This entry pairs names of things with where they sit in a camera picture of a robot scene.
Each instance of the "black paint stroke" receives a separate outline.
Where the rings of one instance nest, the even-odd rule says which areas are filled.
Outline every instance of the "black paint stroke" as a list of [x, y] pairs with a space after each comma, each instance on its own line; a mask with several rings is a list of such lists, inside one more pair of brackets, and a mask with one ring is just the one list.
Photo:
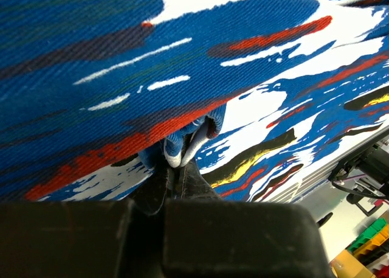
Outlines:
[[371, 7], [376, 5], [385, 5], [386, 3], [383, 3], [385, 0], [361, 0], [357, 1], [351, 4], [348, 4], [346, 6], [350, 7]]
[[259, 151], [274, 150], [290, 143], [295, 139], [296, 137], [294, 136], [294, 129], [292, 128], [274, 139], [261, 142], [242, 151], [238, 155], [234, 156], [225, 165], [218, 167], [216, 170], [213, 170], [210, 173], [204, 174], [202, 177], [211, 185], [217, 183], [218, 181], [226, 179], [230, 175], [234, 174], [244, 162], [246, 162], [252, 156], [256, 155]]
[[372, 91], [362, 97], [358, 97], [357, 99], [350, 100], [349, 102], [345, 103], [343, 108], [347, 109], [348, 111], [358, 111], [363, 109], [364, 106], [370, 103], [372, 100], [379, 99], [386, 94], [389, 94], [389, 86]]
[[70, 44], [32, 60], [0, 69], [0, 80], [26, 74], [59, 63], [84, 60], [102, 60], [143, 46], [145, 38], [154, 30], [153, 26], [135, 26], [118, 30], [91, 40]]
[[379, 129], [381, 127], [382, 124], [379, 124], [379, 125], [376, 125], [376, 126], [373, 126], [373, 127], [367, 127], [367, 128], [363, 128], [363, 129], [357, 129], [357, 130], [348, 130], [346, 133], [343, 133], [339, 136], [336, 136], [334, 138], [332, 138], [328, 143], [333, 143], [335, 141], [338, 141], [338, 140], [341, 140], [341, 138], [345, 137], [345, 136], [355, 136], [355, 135], [358, 135], [360, 133], [364, 133], [364, 132], [372, 132], [372, 131], [376, 131], [377, 129]]
[[271, 179], [270, 182], [267, 184], [267, 186], [260, 193], [254, 196], [253, 201], [256, 201], [259, 198], [261, 198], [270, 187], [273, 187], [272, 192], [275, 191], [277, 188], [283, 185], [287, 180], [289, 180], [292, 174], [300, 170], [303, 166], [304, 166], [303, 164], [295, 165], [291, 167], [286, 173], [283, 173], [282, 175], [274, 179]]
[[127, 163], [133, 161], [137, 157], [138, 157], [138, 154], [135, 153], [134, 155], [131, 155], [128, 158], [122, 159], [121, 161], [118, 161], [118, 162], [115, 162], [114, 164], [111, 164], [111, 167], [122, 167], [122, 166], [126, 165]]

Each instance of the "green object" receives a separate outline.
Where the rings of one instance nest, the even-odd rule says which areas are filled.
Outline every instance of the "green object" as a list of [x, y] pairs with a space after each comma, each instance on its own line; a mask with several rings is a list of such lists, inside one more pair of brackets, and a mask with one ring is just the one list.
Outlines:
[[363, 233], [361, 233], [347, 248], [348, 251], [354, 252], [357, 248], [364, 245], [368, 240], [373, 238], [377, 233], [387, 225], [387, 221], [383, 218], [377, 219], [371, 226], [366, 228]]

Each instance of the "blue fabric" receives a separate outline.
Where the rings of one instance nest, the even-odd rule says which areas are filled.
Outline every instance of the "blue fabric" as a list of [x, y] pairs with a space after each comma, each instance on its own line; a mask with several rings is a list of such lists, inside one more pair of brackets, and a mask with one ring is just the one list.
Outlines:
[[[0, 0], [0, 200], [123, 197], [150, 176], [165, 140], [176, 156], [206, 115], [208, 138], [219, 136], [196, 147], [202, 172], [214, 172], [208, 181], [224, 198], [257, 200], [335, 153], [342, 135], [387, 125], [385, 0], [172, 1]], [[344, 64], [299, 71], [351, 45]], [[243, 121], [247, 113], [258, 117]], [[285, 151], [250, 154], [292, 130]], [[294, 154], [307, 145], [303, 162]], [[112, 169], [135, 153], [122, 175]], [[239, 178], [216, 174], [230, 164], [235, 176], [239, 156], [255, 159]]]

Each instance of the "yellow object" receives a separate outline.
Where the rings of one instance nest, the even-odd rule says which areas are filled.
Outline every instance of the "yellow object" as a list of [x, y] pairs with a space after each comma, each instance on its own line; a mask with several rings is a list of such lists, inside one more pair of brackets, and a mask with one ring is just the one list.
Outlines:
[[382, 245], [389, 238], [389, 224], [385, 225], [380, 232], [378, 232], [371, 240], [367, 241], [364, 245], [360, 246], [353, 252], [355, 258], [359, 258], [361, 255], [365, 255], [368, 252], [374, 250], [376, 247]]
[[368, 106], [377, 105], [378, 103], [383, 103], [389, 101], [389, 94], [384, 94], [382, 97], [379, 97], [378, 99], [371, 100], [363, 107], [366, 108]]
[[331, 262], [338, 278], [376, 278], [345, 249]]
[[240, 177], [242, 177], [246, 173], [246, 171], [248, 171], [251, 168], [251, 166], [256, 164], [256, 162], [259, 160], [259, 158], [264, 156], [266, 153], [269, 153], [272, 150], [276, 150], [276, 149], [279, 149], [281, 147], [284, 147], [287, 144], [292, 143], [293, 141], [290, 141], [290, 142], [283, 144], [283, 145], [275, 146], [274, 148], [271, 148], [271, 149], [265, 149], [265, 150], [258, 151], [255, 155], [251, 156], [249, 159], [245, 159], [244, 161], [242, 161], [238, 165], [238, 168], [234, 173], [232, 173], [231, 175], [229, 175], [228, 177], [226, 177], [224, 179], [217, 181], [216, 183], [213, 183], [211, 185], [211, 187], [214, 189], [214, 188], [219, 187], [221, 185], [230, 184], [231, 182], [235, 182], [235, 181], [239, 180]]

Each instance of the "yellow paint stroke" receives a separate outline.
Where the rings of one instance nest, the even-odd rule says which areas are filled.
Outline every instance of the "yellow paint stroke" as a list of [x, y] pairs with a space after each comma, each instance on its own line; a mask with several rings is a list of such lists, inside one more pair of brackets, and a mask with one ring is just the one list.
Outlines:
[[364, 105], [364, 108], [367, 108], [368, 106], [377, 105], [378, 103], [383, 103], [389, 101], [389, 94], [384, 94], [382, 97], [379, 97], [377, 99], [371, 100], [366, 105]]
[[274, 148], [271, 148], [271, 149], [265, 149], [265, 150], [260, 150], [259, 152], [255, 153], [255, 155], [253, 155], [252, 157], [242, 161], [239, 165], [238, 165], [238, 169], [232, 173], [231, 175], [229, 175], [228, 177], [224, 178], [224, 179], [221, 179], [217, 182], [214, 182], [211, 187], [212, 188], [216, 188], [216, 187], [219, 187], [221, 185], [225, 185], [225, 184], [229, 184], [231, 182], [235, 182], [237, 180], [240, 179], [240, 177], [242, 177], [246, 171], [248, 171], [251, 166], [253, 166], [257, 160], [259, 160], [260, 157], [262, 157], [263, 155], [265, 155], [266, 153], [272, 151], [272, 150], [276, 150], [276, 149], [279, 149], [281, 147], [284, 147], [290, 143], [292, 143], [293, 141], [290, 141], [288, 143], [285, 143], [284, 145], [280, 145], [280, 146], [277, 146], [277, 147], [274, 147]]

